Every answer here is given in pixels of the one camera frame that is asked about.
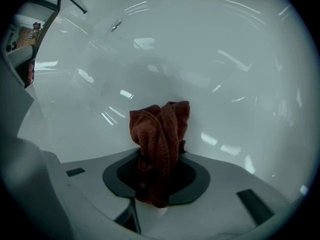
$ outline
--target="brown towel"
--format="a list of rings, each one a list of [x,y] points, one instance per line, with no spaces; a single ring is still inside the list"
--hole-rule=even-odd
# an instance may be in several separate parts
[[[138,200],[158,208],[168,206],[168,183],[179,152],[184,152],[189,113],[188,101],[130,111],[131,138],[141,147],[141,181],[135,193]]]

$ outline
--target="red towel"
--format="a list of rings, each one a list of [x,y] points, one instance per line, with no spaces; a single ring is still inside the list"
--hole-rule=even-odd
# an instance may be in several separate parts
[[[188,101],[130,111],[131,138],[141,147],[141,182],[135,193],[138,200],[158,208],[168,206],[168,184],[179,152],[184,152],[189,113]]]

